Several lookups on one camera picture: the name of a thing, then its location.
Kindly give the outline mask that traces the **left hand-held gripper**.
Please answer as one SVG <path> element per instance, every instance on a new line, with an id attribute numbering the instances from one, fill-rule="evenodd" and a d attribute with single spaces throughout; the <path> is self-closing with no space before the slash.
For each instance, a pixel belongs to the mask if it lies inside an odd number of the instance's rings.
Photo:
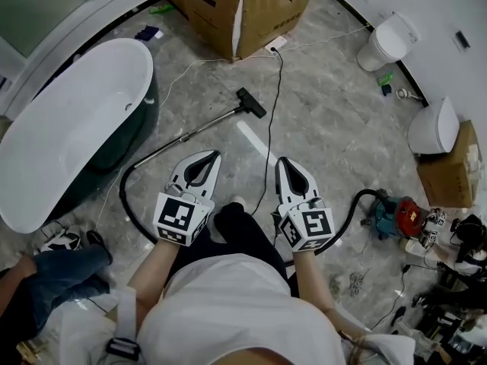
<path id="1" fill-rule="evenodd" d="M 214 210 L 215 203 L 210 199 L 215 191 L 221 162 L 219 151 L 201 151 L 176 165 L 171 182 L 158 195 L 153 218 L 158 240 L 191 246 Z"/>

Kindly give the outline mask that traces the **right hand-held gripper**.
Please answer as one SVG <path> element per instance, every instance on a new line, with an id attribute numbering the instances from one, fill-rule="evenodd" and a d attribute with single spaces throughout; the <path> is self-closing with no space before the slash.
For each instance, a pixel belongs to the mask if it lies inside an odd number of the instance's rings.
<path id="1" fill-rule="evenodd" d="M 280 157 L 275 167 L 279 205 L 275 239 L 281 237 L 293 253 L 317 250 L 336 235 L 331 208 L 322 198 L 314 177 L 299 163 Z"/>

